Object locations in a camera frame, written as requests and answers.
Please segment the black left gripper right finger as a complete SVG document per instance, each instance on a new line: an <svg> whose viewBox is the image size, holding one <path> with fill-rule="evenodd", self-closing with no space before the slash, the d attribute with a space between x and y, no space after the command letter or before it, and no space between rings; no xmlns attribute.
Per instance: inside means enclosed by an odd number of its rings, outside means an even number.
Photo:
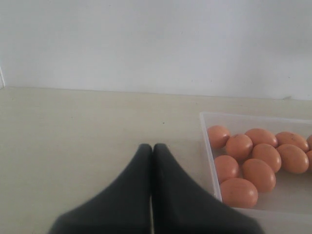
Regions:
<svg viewBox="0 0 312 234"><path fill-rule="evenodd" d="M254 219L201 188L165 144L152 156L152 210L156 234L262 234Z"/></svg>

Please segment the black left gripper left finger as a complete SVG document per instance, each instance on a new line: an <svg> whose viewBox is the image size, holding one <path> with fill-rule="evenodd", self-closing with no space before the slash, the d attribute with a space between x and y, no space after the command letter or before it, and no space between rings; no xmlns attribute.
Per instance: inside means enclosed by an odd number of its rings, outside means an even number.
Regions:
<svg viewBox="0 0 312 234"><path fill-rule="evenodd" d="M122 173L102 192L60 215L51 234L149 234L152 148L139 145Z"/></svg>

